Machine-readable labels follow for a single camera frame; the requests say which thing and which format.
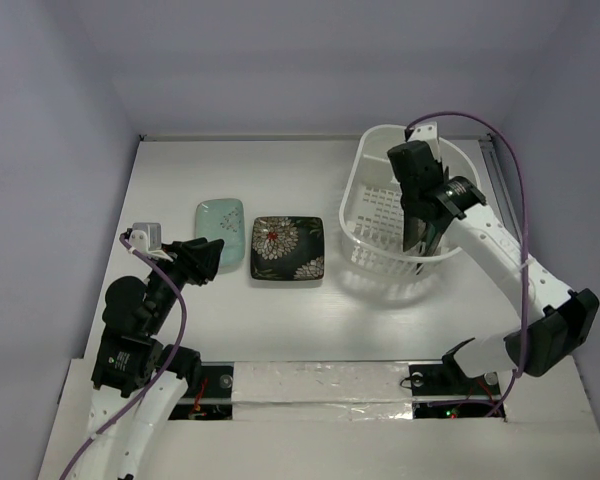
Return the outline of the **light green speckled plate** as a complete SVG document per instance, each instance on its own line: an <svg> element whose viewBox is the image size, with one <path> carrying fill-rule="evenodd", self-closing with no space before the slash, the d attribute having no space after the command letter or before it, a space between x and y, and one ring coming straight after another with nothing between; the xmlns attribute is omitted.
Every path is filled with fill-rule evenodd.
<svg viewBox="0 0 600 480"><path fill-rule="evenodd" d="M205 200L195 212L194 233L207 240L223 240L219 272L238 270L246 250L244 205L237 198Z"/></svg>

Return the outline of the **black floral square plate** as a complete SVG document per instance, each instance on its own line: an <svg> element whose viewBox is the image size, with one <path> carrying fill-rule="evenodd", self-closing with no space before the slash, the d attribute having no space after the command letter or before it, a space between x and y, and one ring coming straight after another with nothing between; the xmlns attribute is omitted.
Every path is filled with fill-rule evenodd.
<svg viewBox="0 0 600 480"><path fill-rule="evenodd" d="M259 281L318 281L325 271L319 217L261 216L254 220L250 274Z"/></svg>

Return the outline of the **black plain plate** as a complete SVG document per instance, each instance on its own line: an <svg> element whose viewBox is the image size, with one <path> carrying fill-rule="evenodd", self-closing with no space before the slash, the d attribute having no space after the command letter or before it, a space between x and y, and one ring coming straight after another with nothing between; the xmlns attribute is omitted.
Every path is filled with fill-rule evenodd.
<svg viewBox="0 0 600 480"><path fill-rule="evenodd" d="M432 224L428 224L425 227L420 246L418 247L419 257L435 256L439 249L442 237L443 233L439 229Z"/></svg>

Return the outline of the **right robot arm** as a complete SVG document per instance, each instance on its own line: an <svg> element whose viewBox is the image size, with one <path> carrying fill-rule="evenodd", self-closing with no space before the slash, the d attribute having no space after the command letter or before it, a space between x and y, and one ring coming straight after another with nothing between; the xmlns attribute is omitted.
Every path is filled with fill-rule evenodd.
<svg viewBox="0 0 600 480"><path fill-rule="evenodd" d="M600 306L589 289L558 280L498 221L484 194L469 179L451 177L428 143L408 141L388 150L401 188L403 242L417 222L446 235L500 289L520 317L519 328L473 337L442 358L442 384L462 392L476 378L511 371L540 377L587 339Z"/></svg>

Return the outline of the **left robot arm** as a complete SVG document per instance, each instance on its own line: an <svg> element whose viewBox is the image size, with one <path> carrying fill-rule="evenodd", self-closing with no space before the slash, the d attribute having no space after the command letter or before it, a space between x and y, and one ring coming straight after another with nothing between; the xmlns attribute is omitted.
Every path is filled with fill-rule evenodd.
<svg viewBox="0 0 600 480"><path fill-rule="evenodd" d="M105 293L105 328L91 376L85 444L73 479L137 479L177 402L201 383L199 352L157 334L187 285L217 275L224 247L206 238L163 244L135 228L120 237L146 263L146 279L124 276Z"/></svg>

